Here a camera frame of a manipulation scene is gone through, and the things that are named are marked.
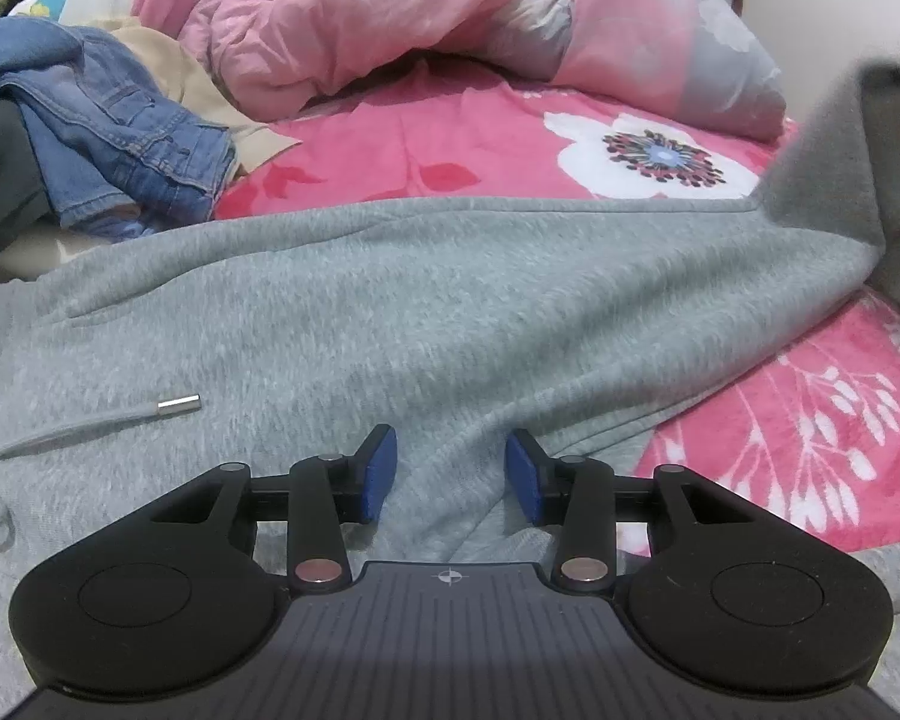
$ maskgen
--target bed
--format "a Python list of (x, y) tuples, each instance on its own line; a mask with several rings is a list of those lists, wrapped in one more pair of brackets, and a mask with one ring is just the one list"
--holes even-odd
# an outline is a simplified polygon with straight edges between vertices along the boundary
[[(750, 194), (796, 136), (792, 124), (769, 145), (715, 134), (614, 98), (438, 55), (405, 59), (274, 128), (300, 145), (234, 184), (217, 220), (309, 220), (317, 209), (394, 199), (430, 207), (448, 199), (457, 210), (486, 197), (717, 208)], [(79, 261), (90, 244), (71, 239), (52, 248), (62, 262)], [(58, 264), (13, 262), (8, 256), (0, 267), (27, 278)], [(634, 473), (685, 464), (861, 553), (895, 596), (898, 636), (874, 684), (900, 708), (900, 309), (865, 287), (827, 314), (693, 408), (616, 448), (629, 454)], [(630, 553), (648, 551), (639, 528), (621, 527), (618, 538)], [(14, 579), (0, 576), (0, 599)]]

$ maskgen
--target black mount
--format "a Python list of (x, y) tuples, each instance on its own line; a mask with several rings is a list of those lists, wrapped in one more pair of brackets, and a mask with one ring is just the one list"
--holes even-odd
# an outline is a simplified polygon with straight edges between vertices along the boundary
[[(296, 673), (294, 659), (333, 674), (358, 662), (376, 673), (379, 664), (408, 685), (430, 685), (441, 668), (464, 686), (477, 657), (496, 662), (492, 679), (504, 686), (512, 669), (590, 668), (593, 659), (606, 668), (617, 659), (648, 675), (652, 665), (656, 676), (647, 679), (664, 693), (693, 685), (703, 695), (700, 717), (747, 717), (754, 702), (767, 701), (821, 699), (833, 712), (845, 700), (864, 706), (855, 702), (864, 700), (859, 691), (893, 626), (883, 584), (852, 557), (695, 472), (660, 466), (653, 479), (620, 477), (592, 458), (550, 457), (518, 430), (506, 443), (506, 478), (530, 522), (562, 525), (544, 584), (527, 579), (535, 576), (528, 566), (512, 565), (375, 563), (354, 580), (340, 524), (375, 521), (395, 470), (396, 437), (386, 425), (352, 456), (308, 458), (282, 476), (252, 479), (244, 464), (223, 464), (41, 563), (13, 595), (10, 629), (46, 688), (13, 717), (44, 716), (50, 709), (40, 707), (60, 702), (72, 702), (75, 713), (53, 716), (115, 718), (104, 707), (118, 704), (127, 707), (120, 717), (190, 717), (232, 685), (250, 694), (257, 680), (282, 683), (289, 677), (279, 664)], [(287, 576), (274, 576), (252, 555), (257, 522), (282, 520)], [(618, 522), (647, 523), (653, 556), (622, 576)], [(398, 593), (404, 600), (391, 608)], [(374, 610), (384, 607), (381, 618)], [(461, 631), (478, 613), (480, 629)], [(570, 629), (541, 624), (545, 614), (564, 615), (567, 625), (586, 618), (602, 633), (587, 629), (571, 646)], [(536, 622), (515, 623), (514, 615)], [(341, 619), (348, 622), (338, 627)], [(444, 625), (438, 637), (433, 627)], [(418, 657), (378, 658), (346, 644), (353, 631), (387, 640), (384, 630), (417, 631)], [(440, 645), (454, 637), (457, 645)], [(473, 644), (484, 640), (490, 649)], [(380, 685), (386, 689), (386, 680)], [(613, 692), (616, 683), (591, 688), (594, 701), (624, 695)], [(848, 692), (856, 698), (843, 698)], [(730, 706), (730, 697), (741, 703)], [(290, 716), (285, 711), (296, 709), (274, 717)], [(314, 712), (300, 717), (322, 718)], [(621, 715), (650, 716), (661, 715)]]
[[(563, 526), (552, 584), (610, 598), (688, 678), (792, 696), (874, 673), (893, 605), (853, 557), (684, 466), (620, 477), (591, 458), (549, 457), (517, 430), (506, 471), (531, 522)], [(647, 523), (653, 556), (619, 579), (617, 522)]]
[[(293, 596), (352, 583), (340, 523), (375, 520), (395, 470), (389, 425), (351, 456), (281, 476), (225, 463), (51, 557), (10, 599), (34, 681), (132, 699), (211, 679), (259, 646)], [(257, 523), (270, 521), (287, 523), (287, 576), (253, 561)]]

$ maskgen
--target denim jacket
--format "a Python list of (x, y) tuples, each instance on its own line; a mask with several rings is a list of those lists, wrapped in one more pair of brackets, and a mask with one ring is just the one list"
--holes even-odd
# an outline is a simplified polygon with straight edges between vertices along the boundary
[(124, 240), (210, 218), (229, 133), (164, 98), (106, 32), (0, 19), (0, 94), (20, 105), (61, 226)]

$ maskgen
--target drawstring end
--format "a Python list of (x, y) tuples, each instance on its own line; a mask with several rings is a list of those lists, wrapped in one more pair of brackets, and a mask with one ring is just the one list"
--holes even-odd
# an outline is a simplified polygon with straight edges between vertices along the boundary
[(163, 400), (156, 404), (157, 416), (174, 416), (178, 413), (198, 412), (203, 408), (199, 395), (188, 395), (173, 400)]

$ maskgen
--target pink blanket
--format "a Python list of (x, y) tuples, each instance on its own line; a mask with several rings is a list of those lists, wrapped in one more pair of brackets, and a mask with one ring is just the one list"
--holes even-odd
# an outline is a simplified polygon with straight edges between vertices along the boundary
[[(219, 218), (447, 194), (680, 196), (706, 207), (747, 194), (775, 154), (451, 59), (279, 129), (303, 144), (237, 183)], [(847, 551), (900, 542), (900, 314), (856, 295), (658, 428), (637, 473), (663, 463), (687, 464)], [(647, 549), (638, 526), (619, 536)]]
[[(767, 141), (782, 132), (778, 69), (723, 0), (135, 0), (133, 11), (178, 37), (260, 121), (435, 49), (524, 76), (556, 68), (541, 80), (697, 127)], [(546, 56), (528, 57), (537, 52)]]

